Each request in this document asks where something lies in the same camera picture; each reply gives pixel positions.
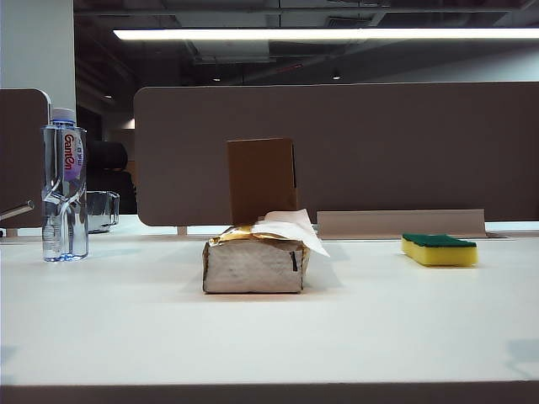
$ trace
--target gray partition panel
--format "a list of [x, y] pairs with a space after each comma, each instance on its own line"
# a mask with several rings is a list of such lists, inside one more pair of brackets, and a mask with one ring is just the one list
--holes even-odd
[[43, 137], [50, 115], [48, 96], [35, 89], [0, 89], [0, 211], [29, 199], [35, 209], [0, 227], [40, 227]]
[[143, 88], [142, 221], [230, 222], [226, 141], [290, 137], [300, 206], [539, 219], [537, 82]]

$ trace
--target wrapped package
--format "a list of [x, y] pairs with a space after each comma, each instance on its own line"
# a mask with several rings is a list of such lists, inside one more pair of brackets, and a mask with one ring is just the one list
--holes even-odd
[[305, 210], [270, 212], [264, 221], [252, 226], [230, 227], [205, 245], [203, 290], [208, 293], [300, 292], [310, 247], [327, 255]]

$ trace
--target bottle cap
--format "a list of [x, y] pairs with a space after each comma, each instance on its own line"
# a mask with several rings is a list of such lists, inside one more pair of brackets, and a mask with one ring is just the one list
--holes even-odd
[[53, 122], [55, 120], [62, 120], [62, 121], [68, 121], [75, 123], [75, 111], [69, 108], [53, 108], [52, 109], [52, 119]]

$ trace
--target white pillar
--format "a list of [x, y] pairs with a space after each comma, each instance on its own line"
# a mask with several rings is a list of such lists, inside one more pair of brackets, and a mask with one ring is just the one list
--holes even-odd
[[38, 88], [75, 109], [72, 0], [0, 0], [0, 88]]

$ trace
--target gold foil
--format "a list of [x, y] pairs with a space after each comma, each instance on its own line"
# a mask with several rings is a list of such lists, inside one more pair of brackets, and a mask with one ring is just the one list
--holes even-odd
[[290, 249], [290, 246], [285, 247], [284, 245], [281, 245], [281, 243], [296, 243], [298, 245], [301, 245], [302, 249], [302, 272], [305, 273], [307, 269], [307, 265], [309, 263], [309, 256], [310, 256], [310, 248], [307, 247], [303, 242], [299, 242], [297, 240], [291, 240], [289, 238], [278, 236], [276, 234], [271, 233], [257, 233], [253, 234], [251, 232], [253, 228], [253, 225], [245, 225], [245, 226], [232, 226], [226, 229], [221, 235], [211, 238], [208, 243], [206, 243], [203, 257], [205, 261], [205, 269], [207, 268], [207, 257], [208, 257], [208, 248], [209, 247], [218, 247], [222, 245], [224, 242], [231, 242], [235, 240], [260, 240], [261, 242], [267, 242], [271, 244], [273, 247], [279, 248], [279, 249], [285, 249], [288, 251]]
[[221, 235], [211, 238], [208, 242], [210, 243], [210, 247], [214, 247], [222, 242], [230, 242], [231, 240], [290, 240], [286, 237], [277, 236], [276, 234], [271, 233], [253, 234], [251, 232], [252, 228], [252, 225], [229, 227]]

